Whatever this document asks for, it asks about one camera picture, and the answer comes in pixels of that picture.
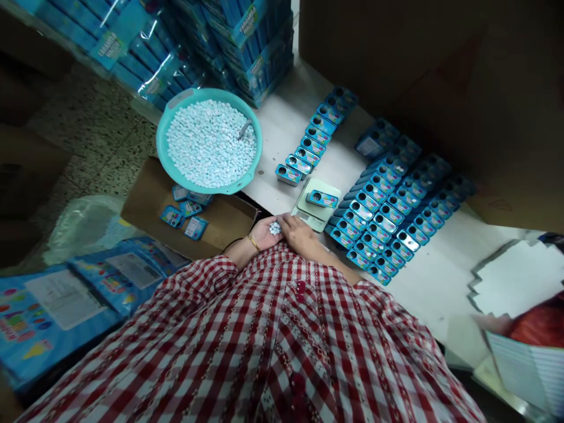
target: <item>cardboard box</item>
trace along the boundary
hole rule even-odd
[[[75,61],[63,47],[4,10],[0,10],[0,39],[6,41],[0,43],[0,52],[54,80],[60,80]]]
[[[202,239],[188,238],[184,231],[190,219],[182,227],[173,228],[159,218],[166,206],[178,206],[172,197],[174,185],[176,182],[165,172],[159,159],[148,158],[129,192],[122,217],[151,238],[192,260],[220,254],[232,241],[247,236],[253,227],[258,213],[256,208],[236,196],[217,194],[198,214],[209,222]]]
[[[563,13],[551,0],[311,0],[300,55],[466,173],[487,223],[564,233]]]
[[[43,97],[0,63],[0,123],[24,125],[43,105]]]
[[[30,222],[0,219],[0,268],[18,265],[42,238]]]
[[[70,156],[28,129],[0,124],[0,216],[32,216]]]

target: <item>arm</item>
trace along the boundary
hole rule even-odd
[[[304,259],[336,268],[352,286],[362,280],[358,273],[327,251],[312,229],[299,217],[286,213],[278,217],[278,222],[288,244]]]

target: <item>cardboard flap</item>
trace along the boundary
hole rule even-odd
[[[122,217],[191,260],[216,256],[233,240],[246,236],[251,230],[257,209],[238,197],[218,194],[198,214],[209,222],[202,239],[188,238],[184,231],[190,218],[181,228],[173,228],[160,219],[166,206],[178,207],[172,196],[174,185],[176,183],[165,172],[159,159],[148,158],[123,206]]]

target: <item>printed label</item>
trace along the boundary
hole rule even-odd
[[[140,290],[162,280],[159,272],[134,253],[121,254],[106,259]]]
[[[33,279],[25,287],[65,331],[107,309],[70,270]]]
[[[106,56],[110,59],[117,59],[122,48],[122,42],[115,32],[108,32],[104,35],[104,44],[98,50],[100,57]]]
[[[390,209],[390,212],[388,213],[388,217],[394,223],[398,223],[400,220],[404,218],[403,215],[399,214],[397,211],[392,209]]]

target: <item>plastic-wrapped package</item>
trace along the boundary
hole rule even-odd
[[[148,237],[120,242],[115,248],[69,260],[69,265],[125,318],[147,301],[157,286],[189,261],[159,248]]]
[[[124,200],[94,195],[72,200],[63,210],[43,253],[47,265],[74,256],[113,248],[118,242],[143,233],[119,216]]]
[[[25,392],[70,353],[122,318],[66,265],[0,278],[0,361]]]

